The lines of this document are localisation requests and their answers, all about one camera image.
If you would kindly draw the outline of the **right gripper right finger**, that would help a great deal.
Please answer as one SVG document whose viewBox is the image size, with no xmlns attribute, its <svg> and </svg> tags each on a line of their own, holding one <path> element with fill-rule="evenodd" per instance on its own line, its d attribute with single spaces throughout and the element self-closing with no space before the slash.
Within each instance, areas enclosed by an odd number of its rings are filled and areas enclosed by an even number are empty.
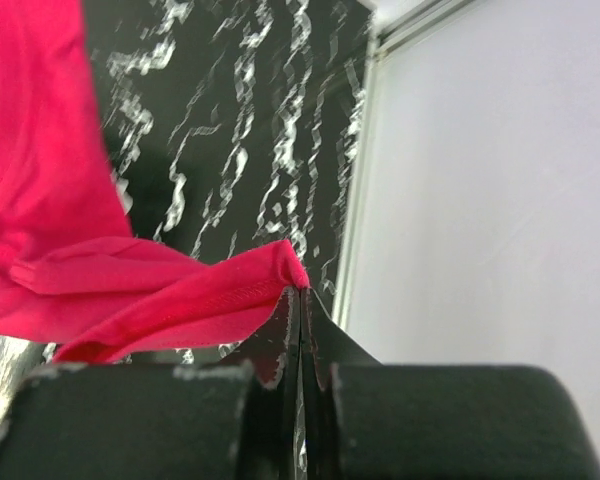
<svg viewBox="0 0 600 480">
<path fill-rule="evenodd" d="M 384 365 L 300 294 L 311 479 L 600 479 L 567 389 L 530 365 Z"/>
</svg>

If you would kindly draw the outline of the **pink t shirt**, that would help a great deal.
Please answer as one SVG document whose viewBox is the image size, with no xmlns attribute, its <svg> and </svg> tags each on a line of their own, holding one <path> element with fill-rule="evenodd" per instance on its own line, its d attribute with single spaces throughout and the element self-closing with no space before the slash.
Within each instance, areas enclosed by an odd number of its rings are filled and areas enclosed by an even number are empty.
<svg viewBox="0 0 600 480">
<path fill-rule="evenodd" d="M 0 335 L 60 362 L 241 341 L 309 279 L 276 241 L 206 265 L 131 231 L 77 1 L 0 1 Z"/>
</svg>

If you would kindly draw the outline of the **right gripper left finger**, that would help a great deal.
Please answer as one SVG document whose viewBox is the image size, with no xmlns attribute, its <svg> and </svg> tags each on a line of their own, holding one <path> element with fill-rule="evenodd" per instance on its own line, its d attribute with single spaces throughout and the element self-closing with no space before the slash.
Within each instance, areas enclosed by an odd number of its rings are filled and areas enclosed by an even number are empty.
<svg viewBox="0 0 600 480">
<path fill-rule="evenodd" d="M 204 364 L 42 366 L 0 424 L 0 479 L 292 479 L 300 294 Z"/>
</svg>

